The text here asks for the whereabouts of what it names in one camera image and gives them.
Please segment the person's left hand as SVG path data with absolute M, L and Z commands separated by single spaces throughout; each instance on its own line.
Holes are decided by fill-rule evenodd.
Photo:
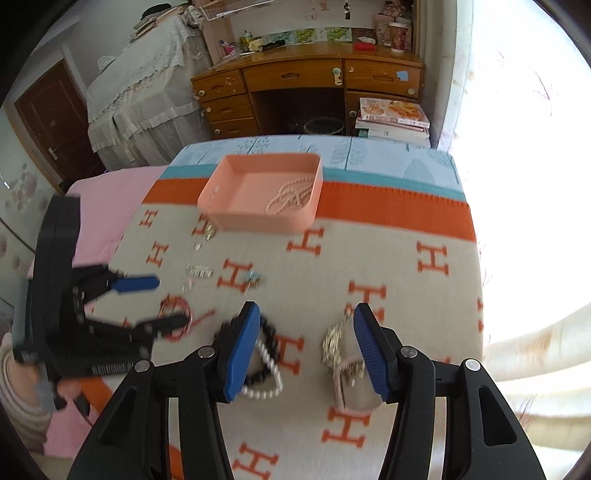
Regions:
M 35 366 L 19 364 L 12 349 L 12 335 L 1 340 L 1 403 L 20 440 L 29 452 L 73 459 L 88 432 L 85 421 L 69 427 L 51 427 L 53 414 L 40 403 Z

